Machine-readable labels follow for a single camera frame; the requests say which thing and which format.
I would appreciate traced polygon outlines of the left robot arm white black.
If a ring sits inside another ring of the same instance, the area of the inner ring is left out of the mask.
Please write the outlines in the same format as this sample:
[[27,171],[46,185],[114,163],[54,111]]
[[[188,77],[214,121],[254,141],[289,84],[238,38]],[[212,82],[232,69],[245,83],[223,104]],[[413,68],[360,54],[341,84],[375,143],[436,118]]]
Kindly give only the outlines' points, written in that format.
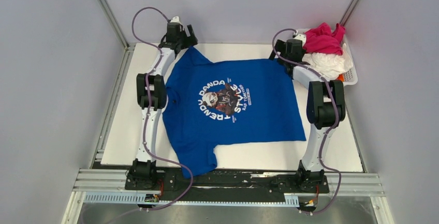
[[180,17],[168,20],[167,30],[160,40],[156,59],[146,73],[136,76],[137,103],[142,113],[139,150],[127,172],[125,189],[154,190],[159,186],[156,163],[156,137],[162,111],[167,105],[164,76],[177,55],[198,43],[191,25],[184,26]]

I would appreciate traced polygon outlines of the white plastic laundry basket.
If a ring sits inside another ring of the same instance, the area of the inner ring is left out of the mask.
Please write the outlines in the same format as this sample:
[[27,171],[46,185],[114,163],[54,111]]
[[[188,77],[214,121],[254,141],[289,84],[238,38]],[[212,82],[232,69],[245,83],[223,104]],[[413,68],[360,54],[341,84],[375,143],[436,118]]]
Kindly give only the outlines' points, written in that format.
[[355,84],[354,61],[348,51],[345,27],[337,24],[335,29],[327,23],[292,37],[303,42],[305,55],[302,58],[308,67],[327,80],[341,80],[344,84]]

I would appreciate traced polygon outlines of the blue printed t-shirt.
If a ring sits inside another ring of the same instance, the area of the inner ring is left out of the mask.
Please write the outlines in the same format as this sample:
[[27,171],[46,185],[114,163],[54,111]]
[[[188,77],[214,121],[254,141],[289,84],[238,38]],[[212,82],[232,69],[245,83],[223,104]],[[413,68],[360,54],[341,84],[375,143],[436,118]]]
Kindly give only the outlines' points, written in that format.
[[219,145],[306,140],[292,79],[276,61],[214,63],[191,47],[166,91],[163,122],[185,178],[214,170]]

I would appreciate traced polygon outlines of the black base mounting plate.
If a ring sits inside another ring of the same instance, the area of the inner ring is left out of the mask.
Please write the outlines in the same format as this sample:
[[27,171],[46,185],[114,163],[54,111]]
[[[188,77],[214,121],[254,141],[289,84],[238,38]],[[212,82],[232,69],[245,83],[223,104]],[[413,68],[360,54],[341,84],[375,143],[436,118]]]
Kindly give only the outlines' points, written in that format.
[[286,194],[276,182],[278,175],[284,175],[279,171],[215,169],[193,179],[184,178],[180,168],[159,167],[157,173],[159,186],[154,190],[132,191],[158,191],[163,201],[251,203],[281,202]]

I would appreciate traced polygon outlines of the white t-shirt in basket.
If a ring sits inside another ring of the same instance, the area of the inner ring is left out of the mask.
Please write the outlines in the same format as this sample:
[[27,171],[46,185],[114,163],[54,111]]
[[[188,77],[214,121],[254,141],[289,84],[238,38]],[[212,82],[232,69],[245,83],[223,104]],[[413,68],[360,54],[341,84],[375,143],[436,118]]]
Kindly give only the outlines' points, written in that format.
[[347,52],[347,44],[343,43],[342,55],[325,53],[308,53],[303,57],[310,67],[327,80],[335,80],[340,74],[349,72],[353,67],[353,59]]

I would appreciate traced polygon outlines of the aluminium frame rail left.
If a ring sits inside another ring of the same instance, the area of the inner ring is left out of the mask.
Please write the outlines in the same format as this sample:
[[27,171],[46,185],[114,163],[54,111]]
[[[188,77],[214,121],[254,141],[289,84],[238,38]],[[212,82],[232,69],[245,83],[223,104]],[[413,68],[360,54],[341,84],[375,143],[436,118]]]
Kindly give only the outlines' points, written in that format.
[[129,46],[129,42],[127,41],[125,35],[123,34],[123,31],[108,3],[107,0],[97,0],[101,9],[103,10],[110,26],[112,27],[118,41],[120,42],[120,44],[122,45],[122,47],[124,48],[124,50],[128,49]]

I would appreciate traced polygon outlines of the pink t-shirt in basket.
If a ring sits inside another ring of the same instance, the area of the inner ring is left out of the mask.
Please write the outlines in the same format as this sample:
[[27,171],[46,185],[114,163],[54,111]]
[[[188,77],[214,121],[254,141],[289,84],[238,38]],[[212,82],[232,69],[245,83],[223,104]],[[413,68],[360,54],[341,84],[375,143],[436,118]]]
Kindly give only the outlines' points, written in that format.
[[326,23],[322,23],[316,28],[306,31],[306,42],[304,49],[307,53],[323,53],[342,55],[342,41],[346,29],[340,24],[336,24],[335,30]]

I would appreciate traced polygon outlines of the aluminium front frame rail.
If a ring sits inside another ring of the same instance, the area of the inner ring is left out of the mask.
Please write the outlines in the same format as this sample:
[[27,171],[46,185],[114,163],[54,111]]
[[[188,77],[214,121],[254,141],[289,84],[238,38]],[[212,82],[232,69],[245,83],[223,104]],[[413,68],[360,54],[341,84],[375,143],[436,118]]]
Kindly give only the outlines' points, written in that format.
[[[81,169],[73,191],[122,192],[126,180],[125,170]],[[341,173],[339,195],[384,197],[385,191],[376,173]]]

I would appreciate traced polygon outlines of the orange garment in basket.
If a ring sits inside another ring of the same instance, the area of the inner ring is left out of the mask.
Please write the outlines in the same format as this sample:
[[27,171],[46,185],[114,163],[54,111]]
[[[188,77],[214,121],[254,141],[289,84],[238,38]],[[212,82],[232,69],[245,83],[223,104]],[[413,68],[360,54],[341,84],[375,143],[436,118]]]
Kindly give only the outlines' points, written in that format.
[[337,77],[337,80],[340,80],[340,81],[344,82],[344,75],[343,75],[343,74],[340,74],[340,75]]

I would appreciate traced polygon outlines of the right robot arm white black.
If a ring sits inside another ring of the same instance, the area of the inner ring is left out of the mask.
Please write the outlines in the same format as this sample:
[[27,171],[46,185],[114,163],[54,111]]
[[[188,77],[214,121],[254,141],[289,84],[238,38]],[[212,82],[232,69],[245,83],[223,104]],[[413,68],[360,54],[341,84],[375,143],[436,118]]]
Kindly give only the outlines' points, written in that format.
[[311,125],[307,148],[296,172],[278,175],[276,182],[283,193],[328,193],[325,171],[339,171],[325,165],[324,156],[332,134],[346,117],[344,85],[340,80],[325,79],[301,61],[303,55],[301,40],[273,37],[269,59],[284,66],[286,73],[307,89],[306,117]]

